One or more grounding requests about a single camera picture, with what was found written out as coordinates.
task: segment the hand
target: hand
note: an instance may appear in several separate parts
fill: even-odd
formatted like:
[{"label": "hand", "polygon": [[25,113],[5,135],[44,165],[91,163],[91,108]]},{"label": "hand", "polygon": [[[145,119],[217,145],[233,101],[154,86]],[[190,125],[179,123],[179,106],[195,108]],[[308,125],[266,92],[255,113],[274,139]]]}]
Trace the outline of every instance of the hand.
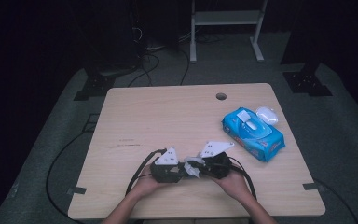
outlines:
[{"label": "hand", "polygon": [[140,177],[138,178],[138,181],[136,182],[130,193],[136,194],[140,198],[143,198],[144,196],[153,193],[154,191],[156,191],[156,189],[170,185],[167,183],[159,183],[155,180],[155,178],[153,178],[150,171],[150,164],[145,166],[139,176]]},{"label": "hand", "polygon": [[226,177],[221,179],[212,178],[212,180],[216,182],[228,196],[237,201],[252,196],[243,175],[236,171],[230,170]]}]

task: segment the white shelf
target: white shelf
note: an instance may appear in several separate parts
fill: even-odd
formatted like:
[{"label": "white shelf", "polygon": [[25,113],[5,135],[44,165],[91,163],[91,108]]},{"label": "white shelf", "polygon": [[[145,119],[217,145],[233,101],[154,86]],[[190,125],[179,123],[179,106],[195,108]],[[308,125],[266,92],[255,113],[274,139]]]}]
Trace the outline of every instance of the white shelf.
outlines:
[{"label": "white shelf", "polygon": [[257,24],[260,11],[205,11],[195,13],[195,25]]}]

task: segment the person's left hand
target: person's left hand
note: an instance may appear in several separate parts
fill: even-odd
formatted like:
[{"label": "person's left hand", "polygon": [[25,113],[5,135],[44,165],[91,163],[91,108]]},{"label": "person's left hand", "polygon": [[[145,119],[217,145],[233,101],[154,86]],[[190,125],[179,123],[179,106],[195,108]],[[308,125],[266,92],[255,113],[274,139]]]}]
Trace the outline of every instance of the person's left hand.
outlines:
[{"label": "person's left hand", "polygon": [[150,171],[150,164],[145,166],[139,176],[138,181],[130,193],[135,193],[140,198],[153,193],[156,189],[170,185],[167,183],[159,183],[153,178]]}]

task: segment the wooden table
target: wooden table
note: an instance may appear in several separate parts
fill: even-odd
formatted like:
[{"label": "wooden table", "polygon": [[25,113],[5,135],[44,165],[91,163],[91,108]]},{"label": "wooden table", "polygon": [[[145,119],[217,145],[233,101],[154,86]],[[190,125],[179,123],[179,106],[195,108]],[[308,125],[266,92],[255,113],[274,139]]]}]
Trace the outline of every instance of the wooden table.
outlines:
[{"label": "wooden table", "polygon": [[[217,93],[227,96],[218,100]],[[77,186],[69,217],[104,218],[123,199],[126,187],[145,157],[160,148],[175,147],[179,161],[196,156],[205,143],[233,142],[222,130],[225,114],[243,106],[254,111],[273,108],[275,127],[286,147],[268,163],[258,161],[239,144],[227,151],[252,178],[258,201],[272,216],[319,216],[325,211],[282,109],[269,84],[229,84],[117,88],[107,93],[101,116]],[[212,180],[182,179],[159,189],[133,210],[134,218],[248,217]]]}]

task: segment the wet wipes package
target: wet wipes package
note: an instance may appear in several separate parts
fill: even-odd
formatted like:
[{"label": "wet wipes package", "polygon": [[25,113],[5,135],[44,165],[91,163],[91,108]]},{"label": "wet wipes package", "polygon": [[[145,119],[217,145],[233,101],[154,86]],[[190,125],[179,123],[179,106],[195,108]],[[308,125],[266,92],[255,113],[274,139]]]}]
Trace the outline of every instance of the wet wipes package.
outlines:
[{"label": "wet wipes package", "polygon": [[269,161],[285,146],[283,134],[268,124],[270,119],[261,119],[257,114],[240,107],[225,115],[223,130],[258,160]]}]

